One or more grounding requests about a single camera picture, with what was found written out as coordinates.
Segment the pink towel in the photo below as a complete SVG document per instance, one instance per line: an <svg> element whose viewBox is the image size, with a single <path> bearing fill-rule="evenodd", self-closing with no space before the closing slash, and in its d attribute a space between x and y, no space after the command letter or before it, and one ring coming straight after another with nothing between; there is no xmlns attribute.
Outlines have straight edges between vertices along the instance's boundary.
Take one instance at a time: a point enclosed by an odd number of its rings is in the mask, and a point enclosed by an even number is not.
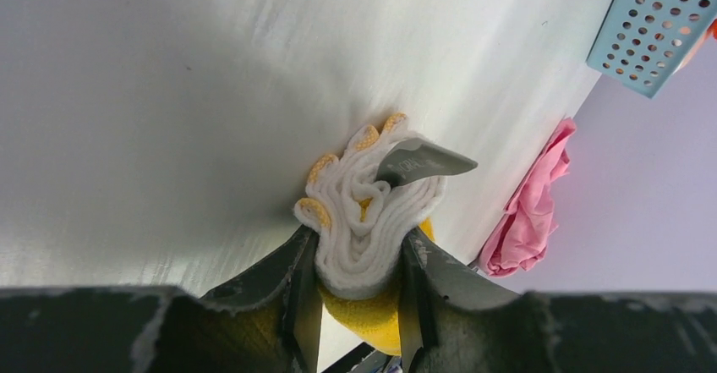
<svg viewBox="0 0 717 373"><path fill-rule="evenodd" d="M556 230L555 202L550 184L567 174L570 159L565 152L567 139L575 133L572 119L563 119L538 159L508 201L503 216L471 266L489 276L505 277L520 266L530 270L545 257L548 236Z"/></svg>

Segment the gray tag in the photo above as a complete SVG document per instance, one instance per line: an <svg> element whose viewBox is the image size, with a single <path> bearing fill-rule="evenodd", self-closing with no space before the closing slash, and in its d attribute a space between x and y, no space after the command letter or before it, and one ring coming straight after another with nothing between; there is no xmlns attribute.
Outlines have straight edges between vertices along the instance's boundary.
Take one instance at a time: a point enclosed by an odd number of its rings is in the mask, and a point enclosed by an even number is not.
<svg viewBox="0 0 717 373"><path fill-rule="evenodd" d="M478 163L420 138L399 142L379 164L376 181L392 188L431 176L453 176L469 172Z"/></svg>

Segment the blue perforated basket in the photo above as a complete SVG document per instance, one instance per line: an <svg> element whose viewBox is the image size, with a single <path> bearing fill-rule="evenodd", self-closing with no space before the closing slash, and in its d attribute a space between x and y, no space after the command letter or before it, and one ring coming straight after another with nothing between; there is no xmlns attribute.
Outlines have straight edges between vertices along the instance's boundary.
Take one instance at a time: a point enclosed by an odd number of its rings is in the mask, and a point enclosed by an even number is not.
<svg viewBox="0 0 717 373"><path fill-rule="evenodd" d="M717 0L613 0L588 66L653 97L715 15Z"/></svg>

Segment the yellow fabric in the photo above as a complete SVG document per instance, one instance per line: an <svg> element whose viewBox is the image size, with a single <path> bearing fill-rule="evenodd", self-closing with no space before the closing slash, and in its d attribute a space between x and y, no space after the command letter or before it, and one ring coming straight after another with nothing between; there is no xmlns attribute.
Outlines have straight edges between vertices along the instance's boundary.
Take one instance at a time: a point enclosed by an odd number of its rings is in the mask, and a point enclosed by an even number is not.
<svg viewBox="0 0 717 373"><path fill-rule="evenodd" d="M396 123L405 119L405 117L406 115L402 113L391 115L384 123L382 132L390 131ZM379 139L379 135L376 128L369 126L366 130L366 136L355 144L353 148L361 151L371 147ZM307 182L309 184L315 183L321 169L335 161L338 161L336 155L324 155L311 168ZM370 199L359 202L362 221L366 216L366 210L370 202ZM316 213L322 228L331 227L331 217L319 201L303 198L298 203L308 211ZM419 227L431 241L434 240L430 219L423 221ZM329 314L339 323L381 352L396 356L401 354L401 340L398 335L398 299L401 295L400 271L396 273L396 276L393 276L386 289L372 299L359 301L339 299L320 283L319 292Z"/></svg>
<svg viewBox="0 0 717 373"><path fill-rule="evenodd" d="M368 202L360 204L363 214ZM419 227L431 241L434 241L430 219L423 221ZM401 355L401 338L398 335L400 273L396 273L386 290L372 299L360 301L339 299L321 284L319 284L319 292L329 314L341 325L384 354Z"/></svg>

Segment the white wall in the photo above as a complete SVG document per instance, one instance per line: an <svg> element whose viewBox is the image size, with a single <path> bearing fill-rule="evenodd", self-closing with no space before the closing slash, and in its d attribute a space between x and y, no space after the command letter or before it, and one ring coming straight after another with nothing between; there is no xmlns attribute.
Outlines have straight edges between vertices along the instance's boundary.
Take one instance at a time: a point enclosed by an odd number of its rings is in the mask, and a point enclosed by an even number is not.
<svg viewBox="0 0 717 373"><path fill-rule="evenodd" d="M560 227L515 290L717 291L717 42L652 100L600 79L576 116Z"/></svg>

